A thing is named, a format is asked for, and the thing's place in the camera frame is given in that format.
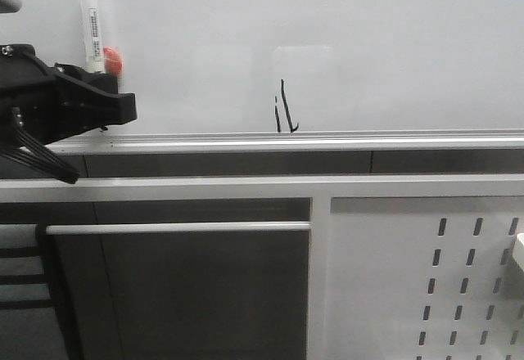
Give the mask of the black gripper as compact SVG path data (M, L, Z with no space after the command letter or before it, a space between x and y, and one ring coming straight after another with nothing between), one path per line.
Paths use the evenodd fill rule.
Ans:
M54 67L29 44L1 46L2 147L23 146L17 128L47 145L136 119L136 97L119 92L116 76L76 65Z

